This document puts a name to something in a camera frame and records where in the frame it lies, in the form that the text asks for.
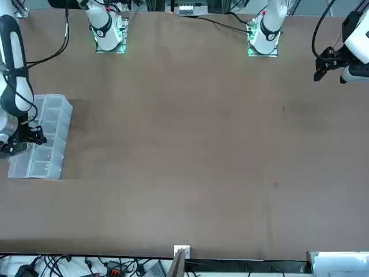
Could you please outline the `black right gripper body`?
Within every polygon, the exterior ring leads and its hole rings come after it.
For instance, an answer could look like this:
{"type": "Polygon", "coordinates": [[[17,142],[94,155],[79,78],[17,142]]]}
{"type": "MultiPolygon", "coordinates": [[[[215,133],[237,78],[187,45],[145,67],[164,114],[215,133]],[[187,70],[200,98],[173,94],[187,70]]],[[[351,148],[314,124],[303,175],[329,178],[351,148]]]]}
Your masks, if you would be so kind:
{"type": "Polygon", "coordinates": [[[19,125],[16,132],[11,137],[11,147],[14,151],[24,151],[27,149],[27,135],[29,133],[29,125],[19,125]]]}

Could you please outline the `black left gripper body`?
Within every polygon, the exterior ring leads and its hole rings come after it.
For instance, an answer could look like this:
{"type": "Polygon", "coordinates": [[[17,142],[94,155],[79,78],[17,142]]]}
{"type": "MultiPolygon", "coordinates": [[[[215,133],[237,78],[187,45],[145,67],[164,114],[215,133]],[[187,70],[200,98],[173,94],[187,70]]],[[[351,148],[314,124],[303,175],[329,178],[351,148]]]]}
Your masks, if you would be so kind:
{"type": "Polygon", "coordinates": [[[333,47],[327,47],[324,51],[325,70],[330,71],[344,67],[347,64],[347,48],[340,47],[335,50],[333,47]]]}

